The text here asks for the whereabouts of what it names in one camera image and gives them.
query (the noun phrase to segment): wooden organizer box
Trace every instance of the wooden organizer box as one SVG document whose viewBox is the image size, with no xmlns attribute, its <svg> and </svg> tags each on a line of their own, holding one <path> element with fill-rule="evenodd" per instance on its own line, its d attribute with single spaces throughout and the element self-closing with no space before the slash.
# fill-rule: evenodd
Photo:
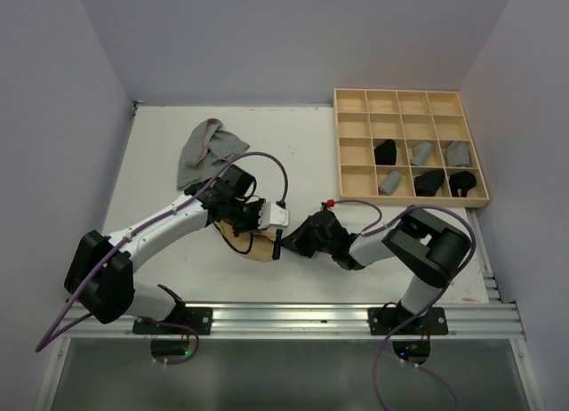
<svg viewBox="0 0 569 411">
<path fill-rule="evenodd" d="M 335 89 L 334 107 L 341 197 L 383 205 L 466 207 L 481 207 L 490 200 L 458 93 Z M 373 149 L 387 139 L 396 143 L 396 164 L 376 165 Z M 411 165 L 413 147 L 423 141 L 431 142 L 433 151 L 424 166 Z M 446 166 L 446 150 L 453 141 L 467 143 L 471 167 Z M 434 197 L 416 196 L 414 177 L 435 168 L 445 170 L 443 186 Z M 393 170 L 402 180 L 391 196 L 382 196 L 378 186 Z M 449 176 L 462 171 L 472 172 L 477 185 L 466 197 L 453 197 Z"/>
</svg>

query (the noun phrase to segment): purple cable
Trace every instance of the purple cable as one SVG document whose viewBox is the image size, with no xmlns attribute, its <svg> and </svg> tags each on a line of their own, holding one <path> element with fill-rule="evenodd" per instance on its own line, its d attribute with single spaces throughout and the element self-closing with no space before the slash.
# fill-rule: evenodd
<svg viewBox="0 0 569 411">
<path fill-rule="evenodd" d="M 197 332 L 194 331 L 192 328 L 190 328 L 189 326 L 181 325 L 181 324 L 171 324 L 170 322 L 162 322 L 162 321 L 154 320 L 154 319 L 150 319 L 150 318 L 145 318 L 145 319 L 152 322 L 153 324 L 156 324 L 159 326 L 166 326 L 169 328 L 177 328 L 177 329 L 182 329 L 184 331 L 188 331 L 190 334 L 192 334 L 196 338 L 196 345 L 194 346 L 194 350 L 192 350 L 191 353 L 189 353 L 189 355 L 187 355 L 185 358 L 182 358 L 182 359 L 176 359 L 176 360 L 172 360 L 172 361 L 166 360 L 165 364 L 167 366 L 183 364 L 184 362 L 188 362 L 190 359 L 192 359 L 196 355 L 197 350 L 199 349 L 199 336 L 197 335 Z"/>
<path fill-rule="evenodd" d="M 362 205 L 370 206 L 371 208 L 373 208 L 374 210 L 376 210 L 380 214 L 380 216 L 377 218 L 377 220 L 374 221 L 373 223 L 365 226 L 362 229 L 362 231 L 360 232 L 360 234 L 362 234 L 364 231 L 366 231 L 366 230 L 368 230 L 374 226 L 377 226 L 381 222 L 381 220 L 383 219 L 383 212 L 381 211 L 381 209 L 377 205 L 371 204 L 370 202 L 367 202 L 363 199 L 355 199 L 355 198 L 352 199 L 351 198 L 351 199 L 334 200 L 334 204 L 362 204 Z"/>
<path fill-rule="evenodd" d="M 467 254 L 467 256 L 464 258 L 464 261 L 459 266 L 459 271 L 464 269 L 466 267 L 466 265 L 470 262 L 470 260 L 472 260 L 472 257 L 474 256 L 474 253 L 476 252 L 477 238 L 475 236 L 474 230 L 469 226 L 469 224 L 467 222 L 465 222 L 460 216 L 455 214 L 453 211 L 450 211 L 450 210 L 448 210 L 442 206 L 437 206 L 437 205 L 412 205 L 412 206 L 409 206 L 402 213 L 400 213 L 397 217 L 395 217 L 393 220 L 388 222 L 386 226 L 381 227 L 381 228 L 376 229 L 376 230 L 373 230 L 373 231 L 370 231 L 370 232 L 362 233 L 362 236 L 366 236 L 366 237 L 371 236 L 371 235 L 374 235 L 376 233 L 380 233 L 381 231 L 388 229 L 389 227 L 393 226 L 396 222 L 401 220 L 405 215 L 409 214 L 410 212 L 414 211 L 415 209 L 434 209 L 437 211 L 441 211 L 441 212 L 443 212 L 445 214 L 449 214 L 452 217 L 454 217 L 455 219 L 457 219 L 466 228 L 467 232 L 470 235 L 470 240 L 472 242 L 472 245 L 470 246 L 469 253 Z M 437 296 L 435 296 L 435 298 L 433 298 L 430 302 L 428 302 L 425 305 L 425 307 L 423 307 L 417 313 L 412 315 L 409 319 L 407 319 L 406 321 L 402 322 L 401 324 L 399 324 L 398 326 L 393 328 L 391 331 L 389 331 L 388 334 L 383 339 L 383 341 L 381 342 L 380 348 L 378 349 L 377 353 L 373 357 L 373 366 L 372 366 L 373 389 L 375 390 L 375 396 L 376 396 L 377 400 L 380 402 L 381 406 L 383 407 L 383 409 L 385 411 L 389 411 L 391 408 L 388 407 L 388 404 L 385 402 L 385 399 L 381 396 L 380 386 L 378 384 L 378 379 L 377 379 L 377 370 L 378 370 L 378 365 L 380 363 L 381 354 L 385 351 L 385 349 L 389 343 L 389 338 L 391 338 L 393 335 L 395 335 L 399 330 L 405 328 L 406 326 L 408 326 L 409 324 L 414 322 L 414 320 L 416 320 L 424 312 L 429 310 L 443 296 L 443 294 L 445 293 L 447 288 L 448 288 L 448 286 L 443 288 L 437 294 Z M 429 373 L 429 374 L 435 376 L 438 380 L 440 380 L 446 386 L 446 388 L 453 395 L 454 408 L 456 410 L 458 410 L 460 408 L 460 401 L 459 401 L 458 396 L 457 396 L 456 392 L 454 391 L 453 387 L 450 385 L 450 383 L 445 381 L 440 375 L 438 375 L 437 373 L 435 373 L 434 371 L 432 371 L 428 368 L 420 367 L 420 369 L 425 371 L 426 373 Z"/>
<path fill-rule="evenodd" d="M 288 194 L 288 174 L 286 173 L 286 169 L 285 166 L 281 163 L 280 160 L 278 160 L 276 157 L 274 157 L 273 155 L 270 155 L 269 153 L 264 153 L 262 151 L 252 151 L 249 153 L 244 153 L 243 155 L 239 155 L 239 156 L 235 156 L 233 157 L 231 160 L 229 160 L 212 178 L 210 178 L 205 185 L 196 192 L 196 194 L 194 196 L 192 196 L 190 199 L 188 199 L 186 202 L 184 202 L 183 204 L 179 205 L 175 211 L 179 211 L 180 209 L 185 208 L 186 206 L 190 205 L 192 202 L 194 202 L 198 197 L 200 197 L 206 190 L 208 190 L 214 181 L 216 181 L 220 175 L 222 175 L 225 170 L 230 166 L 233 165 L 237 160 L 239 159 L 243 159 L 244 157 L 249 157 L 249 156 L 261 156 L 261 157 L 267 157 L 269 159 L 271 159 L 273 162 L 275 162 L 278 167 L 280 168 L 281 172 L 283 173 L 283 178 L 284 178 L 284 190 L 283 190 L 283 196 L 281 197 L 281 200 L 279 202 L 284 202 L 286 200 L 286 195 Z M 168 210 L 162 214 L 157 215 L 154 218 L 151 218 L 150 220 L 148 220 L 147 222 L 142 223 L 139 227 L 137 227 L 136 229 L 134 229 L 133 231 L 131 231 L 131 236 L 135 237 L 136 235 L 138 235 L 141 231 L 143 231 L 144 229 L 147 229 L 149 226 L 151 226 L 152 224 L 159 222 L 161 220 L 163 220 L 164 218 L 170 216 L 174 214 L 174 210 Z M 89 318 L 91 316 L 91 313 L 87 313 L 85 315 L 83 315 L 80 318 L 77 318 L 73 321 L 71 321 L 69 324 L 65 325 L 62 329 L 57 330 L 58 326 L 60 325 L 61 321 L 63 321 L 63 319 L 66 317 L 66 315 L 68 314 L 69 310 L 71 309 L 71 307 L 73 306 L 73 304 L 77 301 L 77 298 L 79 297 L 79 295 L 85 290 L 85 287 L 87 286 L 87 284 L 89 284 L 89 282 L 91 282 L 91 280 L 95 277 L 95 275 L 99 272 L 100 269 L 102 269 L 102 267 L 113 257 L 113 255 L 115 255 L 118 250 L 120 248 L 122 248 L 124 246 L 124 244 L 126 244 L 130 239 L 129 238 L 122 238 L 101 260 L 100 262 L 98 262 L 97 264 L 95 264 L 95 267 L 92 268 L 92 270 L 89 272 L 89 274 L 85 277 L 85 279 L 83 279 L 83 281 L 79 284 L 79 286 L 76 288 L 75 292 L 69 297 L 68 302 L 66 302 L 65 306 L 63 306 L 63 309 L 61 310 L 60 314 L 55 318 L 55 320 L 52 322 L 52 324 L 50 325 L 49 328 L 47 328 L 47 331 L 45 332 L 44 336 L 42 337 L 42 339 L 39 341 L 39 343 L 36 346 L 36 352 L 42 351 L 43 349 L 45 349 L 45 347 L 51 343 L 53 340 L 55 340 L 57 337 L 59 337 L 60 335 L 62 335 L 63 333 L 65 333 L 66 331 L 68 331 L 71 327 L 77 325 L 79 322 L 82 322 L 84 320 L 86 320 L 87 318 Z"/>
</svg>

